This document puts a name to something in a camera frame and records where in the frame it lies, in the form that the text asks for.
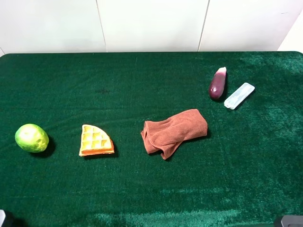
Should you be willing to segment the green round fruit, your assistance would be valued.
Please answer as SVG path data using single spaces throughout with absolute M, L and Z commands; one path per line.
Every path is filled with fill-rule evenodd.
M 24 151 L 40 153 L 46 150 L 49 144 L 47 133 L 38 125 L 22 125 L 15 133 L 15 141 Z

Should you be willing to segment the yellow waffle wedge toy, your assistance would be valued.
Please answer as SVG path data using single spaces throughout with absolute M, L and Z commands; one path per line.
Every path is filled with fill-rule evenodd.
M 82 125 L 79 156 L 114 154 L 111 138 L 97 126 Z

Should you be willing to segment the purple eggplant toy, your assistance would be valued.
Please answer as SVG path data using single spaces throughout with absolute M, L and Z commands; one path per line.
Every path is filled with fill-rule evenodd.
M 227 68 L 221 67 L 214 74 L 208 89 L 209 96 L 212 99 L 216 100 L 222 96 L 225 88 L 226 72 Z

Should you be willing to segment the brown folded towel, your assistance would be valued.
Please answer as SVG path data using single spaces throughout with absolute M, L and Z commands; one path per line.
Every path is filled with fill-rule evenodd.
M 141 136 L 148 154 L 162 151 L 162 158 L 168 159 L 186 140 L 207 135 L 208 124 L 197 109 L 190 109 L 166 120 L 145 121 Z

